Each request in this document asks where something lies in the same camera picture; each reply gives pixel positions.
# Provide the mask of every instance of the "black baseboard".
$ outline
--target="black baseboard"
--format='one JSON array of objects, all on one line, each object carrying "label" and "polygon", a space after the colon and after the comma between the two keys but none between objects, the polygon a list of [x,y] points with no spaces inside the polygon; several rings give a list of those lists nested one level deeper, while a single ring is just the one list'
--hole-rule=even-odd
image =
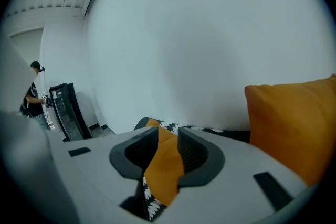
[{"label": "black baseboard", "polygon": [[99,128],[99,124],[98,123],[96,123],[96,124],[94,124],[93,126],[90,126],[89,127],[89,129],[92,131],[93,129],[95,129],[95,128]]}]

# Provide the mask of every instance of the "gray floor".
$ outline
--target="gray floor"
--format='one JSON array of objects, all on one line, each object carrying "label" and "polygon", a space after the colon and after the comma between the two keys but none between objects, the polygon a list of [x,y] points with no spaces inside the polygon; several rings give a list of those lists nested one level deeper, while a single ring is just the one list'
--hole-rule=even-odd
[{"label": "gray floor", "polygon": [[115,135],[110,129],[106,128],[105,130],[103,130],[100,127],[93,129],[92,131],[90,131],[90,133],[91,133],[93,138]]}]

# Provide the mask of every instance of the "jeans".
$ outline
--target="jeans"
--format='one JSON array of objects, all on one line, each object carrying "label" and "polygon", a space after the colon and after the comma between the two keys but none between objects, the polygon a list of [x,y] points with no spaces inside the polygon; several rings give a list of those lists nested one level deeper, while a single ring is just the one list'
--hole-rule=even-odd
[{"label": "jeans", "polygon": [[44,114],[40,114],[38,116],[32,117],[32,119],[34,119],[35,121],[38,122],[38,124],[41,126],[41,128],[43,130],[49,130],[49,124],[47,123],[46,117],[44,116]]}]

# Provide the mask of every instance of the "orange pillow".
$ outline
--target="orange pillow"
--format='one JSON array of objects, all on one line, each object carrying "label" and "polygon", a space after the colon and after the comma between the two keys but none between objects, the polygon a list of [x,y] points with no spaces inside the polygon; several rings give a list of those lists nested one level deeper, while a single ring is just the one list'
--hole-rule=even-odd
[{"label": "orange pillow", "polygon": [[245,87],[250,143],[318,183],[336,143],[336,74],[296,84]]},{"label": "orange pillow", "polygon": [[159,129],[158,149],[145,171],[148,189],[162,204],[169,206],[178,195],[178,179],[184,175],[183,163],[177,150],[177,136],[150,119],[146,127]]}]

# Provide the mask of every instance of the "yellow pillow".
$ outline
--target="yellow pillow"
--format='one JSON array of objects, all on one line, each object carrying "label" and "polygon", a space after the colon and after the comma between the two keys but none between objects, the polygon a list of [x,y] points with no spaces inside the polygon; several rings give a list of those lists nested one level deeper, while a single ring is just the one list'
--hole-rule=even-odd
[{"label": "yellow pillow", "polygon": [[177,150],[177,136],[150,119],[146,127],[159,129],[158,149],[145,171],[148,189],[162,204],[169,206],[178,195],[178,179],[184,175],[183,163]]},{"label": "yellow pillow", "polygon": [[296,84],[245,87],[250,143],[318,183],[336,143],[336,75]]}]

